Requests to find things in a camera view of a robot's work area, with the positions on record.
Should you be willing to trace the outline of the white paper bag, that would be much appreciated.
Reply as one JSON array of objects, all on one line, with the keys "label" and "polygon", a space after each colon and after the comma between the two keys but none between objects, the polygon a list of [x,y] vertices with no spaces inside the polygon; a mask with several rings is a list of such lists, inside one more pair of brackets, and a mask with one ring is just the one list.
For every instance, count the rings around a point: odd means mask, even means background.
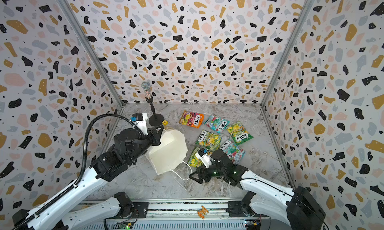
[{"label": "white paper bag", "polygon": [[190,178],[182,178],[175,168],[184,163],[192,172],[192,167],[184,161],[187,156],[188,147],[186,144],[185,135],[174,128],[165,127],[161,135],[161,144],[152,146],[146,153],[146,158],[158,176],[167,173],[175,173],[181,180],[187,181]]}]

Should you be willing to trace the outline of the red green Fox's candy bag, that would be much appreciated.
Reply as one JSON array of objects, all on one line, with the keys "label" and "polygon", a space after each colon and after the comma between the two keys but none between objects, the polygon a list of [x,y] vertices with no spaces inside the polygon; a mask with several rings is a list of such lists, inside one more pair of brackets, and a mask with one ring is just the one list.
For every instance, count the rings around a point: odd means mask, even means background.
[{"label": "red green Fox's candy bag", "polygon": [[217,115],[211,115],[205,122],[211,130],[221,134],[229,124],[229,120],[221,118]]}]

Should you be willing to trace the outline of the orange Fox's candy bag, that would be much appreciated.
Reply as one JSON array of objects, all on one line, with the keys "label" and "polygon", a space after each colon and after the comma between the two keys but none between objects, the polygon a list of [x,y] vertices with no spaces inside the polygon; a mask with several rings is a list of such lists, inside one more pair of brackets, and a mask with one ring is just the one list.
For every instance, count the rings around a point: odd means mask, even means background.
[{"label": "orange Fox's candy bag", "polygon": [[200,128],[204,121],[204,114],[197,112],[184,111],[179,123],[185,126]]}]

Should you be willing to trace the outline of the yellow green Fox's candy bag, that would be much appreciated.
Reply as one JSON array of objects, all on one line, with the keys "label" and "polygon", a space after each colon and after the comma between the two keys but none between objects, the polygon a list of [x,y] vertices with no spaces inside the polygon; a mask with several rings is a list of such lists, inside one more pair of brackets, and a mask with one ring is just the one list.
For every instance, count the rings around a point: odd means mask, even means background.
[{"label": "yellow green Fox's candy bag", "polygon": [[232,125],[229,125],[226,130],[231,135],[236,145],[241,145],[253,139],[253,136],[246,130],[241,122],[236,122]]}]

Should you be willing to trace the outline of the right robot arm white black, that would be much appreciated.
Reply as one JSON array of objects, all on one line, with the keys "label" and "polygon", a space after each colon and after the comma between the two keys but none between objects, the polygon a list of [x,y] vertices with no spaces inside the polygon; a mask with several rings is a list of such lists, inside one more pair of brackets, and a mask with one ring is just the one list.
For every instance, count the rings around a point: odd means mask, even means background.
[{"label": "right robot arm white black", "polygon": [[303,187],[284,187],[266,180],[250,169],[235,164],[222,150],[198,150],[195,154],[203,164],[189,174],[199,184],[219,178],[227,184],[245,190],[240,202],[242,214],[264,215],[276,219],[293,230],[328,229],[326,213]]}]

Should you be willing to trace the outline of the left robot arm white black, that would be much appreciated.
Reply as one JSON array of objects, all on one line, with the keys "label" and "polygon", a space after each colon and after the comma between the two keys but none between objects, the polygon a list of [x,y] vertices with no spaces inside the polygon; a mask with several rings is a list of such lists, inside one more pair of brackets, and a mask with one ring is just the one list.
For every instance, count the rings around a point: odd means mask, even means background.
[{"label": "left robot arm white black", "polygon": [[13,215],[16,230],[70,230],[79,229],[101,219],[136,217],[133,202],[124,192],[116,193],[107,201],[83,209],[70,211],[91,193],[111,182],[135,165],[137,159],[152,146],[161,144],[163,126],[150,128],[142,135],[139,128],[123,130],[114,137],[107,152],[92,161],[82,176],[68,185],[48,202],[32,210],[20,210]]}]

